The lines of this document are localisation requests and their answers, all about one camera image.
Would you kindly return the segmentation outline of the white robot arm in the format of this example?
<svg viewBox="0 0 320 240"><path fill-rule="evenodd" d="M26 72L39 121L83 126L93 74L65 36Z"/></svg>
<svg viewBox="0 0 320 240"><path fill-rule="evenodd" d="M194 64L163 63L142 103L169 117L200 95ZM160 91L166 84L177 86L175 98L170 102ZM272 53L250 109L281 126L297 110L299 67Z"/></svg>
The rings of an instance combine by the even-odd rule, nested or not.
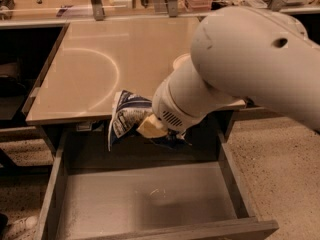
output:
<svg viewBox="0 0 320 240"><path fill-rule="evenodd" d="M320 130L320 49L295 18L225 7L196 28L187 58L161 83L149 138L178 133L209 113L246 100Z"/></svg>

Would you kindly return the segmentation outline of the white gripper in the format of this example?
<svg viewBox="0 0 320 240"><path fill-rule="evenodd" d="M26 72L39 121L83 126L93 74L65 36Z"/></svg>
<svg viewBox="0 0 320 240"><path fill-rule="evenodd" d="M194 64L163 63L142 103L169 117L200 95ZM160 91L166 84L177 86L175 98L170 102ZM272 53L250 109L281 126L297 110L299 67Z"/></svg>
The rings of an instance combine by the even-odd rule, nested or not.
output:
<svg viewBox="0 0 320 240"><path fill-rule="evenodd" d="M137 132L146 138L164 137L168 129L182 133L207 114L239 102L206 83L189 57L159 85L152 99L155 115L147 116Z"/></svg>

